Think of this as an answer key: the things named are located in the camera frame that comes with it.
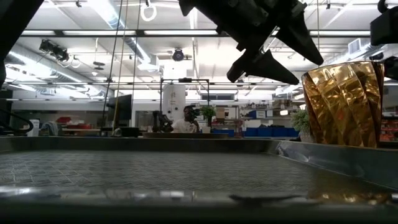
blue storage box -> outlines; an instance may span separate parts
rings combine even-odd
[[[294,128],[288,128],[287,130],[288,137],[298,137],[299,132],[296,131]]]
[[[287,137],[287,128],[272,128],[272,137]]]
[[[235,131],[234,130],[213,130],[214,134],[228,134],[228,137],[234,137],[235,136]]]
[[[271,137],[272,136],[272,128],[258,128],[258,136]]]
[[[246,137],[256,137],[258,136],[258,128],[246,128],[246,131],[244,132],[244,135]]]
[[[254,119],[264,119],[267,117],[267,112],[265,110],[254,110],[248,113],[250,118]]]

blue bin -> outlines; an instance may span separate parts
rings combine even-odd
[[[258,136],[258,128],[246,128],[244,132],[245,137],[256,137]]]
[[[234,137],[235,136],[235,131],[234,130],[213,130],[214,134],[228,134],[228,137]]]
[[[288,128],[287,130],[288,137],[298,137],[299,132],[296,131],[294,128]]]
[[[258,129],[260,137],[271,137],[272,136],[272,128],[259,128]]]
[[[287,128],[272,128],[272,137],[287,137]]]

person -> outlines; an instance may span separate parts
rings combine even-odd
[[[192,112],[193,108],[191,106],[184,107],[184,119],[173,123],[173,133],[199,133],[199,124],[193,118]]]

metallic gold vase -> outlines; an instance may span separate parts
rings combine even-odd
[[[381,128],[384,66],[350,62],[317,68],[302,81],[315,141],[377,147]]]

green plant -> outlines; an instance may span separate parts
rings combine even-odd
[[[296,131],[309,131],[310,121],[306,110],[299,110],[292,114],[293,128]]]
[[[205,118],[216,116],[216,110],[212,106],[202,106],[200,108],[200,112]]]

